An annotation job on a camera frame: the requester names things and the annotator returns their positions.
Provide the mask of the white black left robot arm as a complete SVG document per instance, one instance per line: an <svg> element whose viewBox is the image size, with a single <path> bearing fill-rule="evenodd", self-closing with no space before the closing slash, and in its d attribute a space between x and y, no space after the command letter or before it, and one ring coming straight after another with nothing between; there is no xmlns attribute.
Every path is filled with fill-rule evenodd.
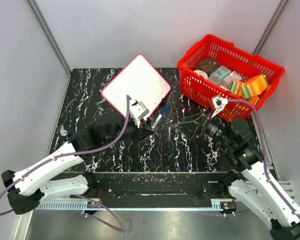
<svg viewBox="0 0 300 240"><path fill-rule="evenodd" d="M79 130L59 149L34 165L17 172L6 170L1 178L11 212L22 215L34 210L40 203L55 198L99 196L102 192L100 184L91 172L62 180L53 178L116 142L133 140L139 143L153 134L150 126L145 123L136 126L132 119L128 122L91 125Z"/></svg>

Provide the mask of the pink framed whiteboard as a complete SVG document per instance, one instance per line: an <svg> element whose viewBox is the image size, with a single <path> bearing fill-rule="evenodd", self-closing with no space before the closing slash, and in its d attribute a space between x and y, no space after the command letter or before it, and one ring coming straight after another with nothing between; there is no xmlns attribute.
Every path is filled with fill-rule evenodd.
<svg viewBox="0 0 300 240"><path fill-rule="evenodd" d="M143 117L146 121L170 91L171 85L165 78L143 55L138 54L102 89L101 95L124 117L126 96L130 96L131 104L141 102L148 110Z"/></svg>

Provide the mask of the white blue whiteboard marker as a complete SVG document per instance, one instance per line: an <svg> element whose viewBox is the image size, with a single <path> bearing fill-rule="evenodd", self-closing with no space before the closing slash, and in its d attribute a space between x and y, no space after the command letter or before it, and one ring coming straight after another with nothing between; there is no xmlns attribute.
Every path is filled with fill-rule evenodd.
<svg viewBox="0 0 300 240"><path fill-rule="evenodd" d="M170 104L167 103L164 105L164 107L162 108L162 110L160 111L159 115L157 116L157 118L155 119L155 121L153 122L153 124L151 125L151 128L154 129L158 123L160 122L162 116L165 114L165 112L167 111L167 109L169 108Z"/></svg>

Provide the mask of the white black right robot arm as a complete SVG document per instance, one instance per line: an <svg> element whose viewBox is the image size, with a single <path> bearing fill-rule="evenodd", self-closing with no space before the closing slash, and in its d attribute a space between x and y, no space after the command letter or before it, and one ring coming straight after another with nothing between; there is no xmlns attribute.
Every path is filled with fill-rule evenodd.
<svg viewBox="0 0 300 240"><path fill-rule="evenodd" d="M207 135L223 144L235 171L218 181L218 194L242 202L267 226L274 240L300 240L300 206L277 182L263 156L250 144L252 132L246 120L236 118L223 126L202 113L184 117L174 128L189 140Z"/></svg>

